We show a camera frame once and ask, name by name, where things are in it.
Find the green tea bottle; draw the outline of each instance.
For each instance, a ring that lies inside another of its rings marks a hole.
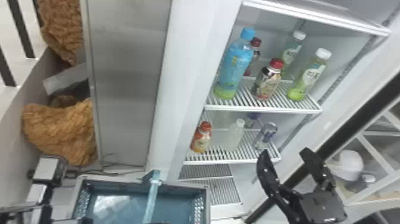
[[[296,56],[299,54],[301,47],[303,46],[303,40],[307,36],[304,32],[296,30],[293,32],[293,37],[291,37],[285,45],[285,50],[281,53],[280,59],[283,60],[285,65],[282,68],[282,77],[286,77],[286,69],[295,60]]]
[[[326,61],[332,53],[324,48],[318,48],[307,66],[301,70],[294,85],[287,91],[287,97],[292,100],[302,100],[326,68]]]

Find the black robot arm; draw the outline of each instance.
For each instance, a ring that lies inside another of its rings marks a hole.
[[[305,167],[317,183],[313,192],[300,194],[279,182],[267,150],[257,161],[257,176],[264,192],[286,215],[290,224],[339,223],[347,215],[335,192],[335,180],[324,161],[309,148],[300,152]]]

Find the blue bottle cap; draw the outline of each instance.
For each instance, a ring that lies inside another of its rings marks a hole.
[[[240,34],[240,38],[245,39],[246,41],[251,41],[254,37],[255,30],[250,27],[245,27]]]
[[[257,112],[248,112],[247,117],[250,118],[251,120],[256,120],[260,117],[261,113]]]

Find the beverage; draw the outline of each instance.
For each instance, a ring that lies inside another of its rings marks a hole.
[[[253,53],[253,59],[251,60],[249,66],[247,67],[245,73],[243,76],[250,76],[251,73],[253,72],[252,69],[254,68],[254,65],[258,62],[260,59],[261,53],[258,50],[258,48],[261,45],[261,39],[258,38],[253,38],[253,40],[250,41],[251,46],[253,47],[254,53]]]
[[[261,113],[248,112],[245,118],[245,128],[253,128]]]
[[[221,62],[219,77],[214,85],[216,97],[232,99],[235,96],[239,82],[253,58],[254,51],[250,41],[254,33],[254,29],[244,28],[240,39],[228,47]]]
[[[266,101],[272,97],[280,82],[280,69],[283,66],[281,59],[272,58],[270,64],[261,69],[251,88],[254,98]]]
[[[310,59],[310,62],[301,70],[296,78],[294,85],[288,90],[287,97],[292,100],[302,100],[320,78],[326,68],[326,61],[332,53],[324,48],[319,48],[315,53],[316,57]]]
[[[209,122],[202,122],[200,127],[196,129],[190,148],[196,153],[204,153],[210,145],[210,140],[211,124]]]
[[[273,122],[268,122],[264,124],[258,133],[258,135],[253,140],[253,147],[257,151],[265,150],[270,146],[271,138],[278,131],[278,127]]]
[[[286,76],[286,69],[290,66],[290,64],[295,60],[301,47],[303,46],[303,40],[307,35],[300,31],[296,30],[293,32],[293,38],[290,38],[285,45],[285,50],[282,52],[280,58],[285,62],[285,65],[282,68],[282,77]]]
[[[230,152],[237,150],[244,133],[245,121],[243,119],[237,119],[235,123],[230,125],[227,137],[223,139],[222,147]]]

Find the orange juice bottle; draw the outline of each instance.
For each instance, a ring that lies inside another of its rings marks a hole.
[[[211,124],[209,122],[202,122],[200,127],[196,129],[190,148],[196,153],[204,153],[210,145],[210,140]]]

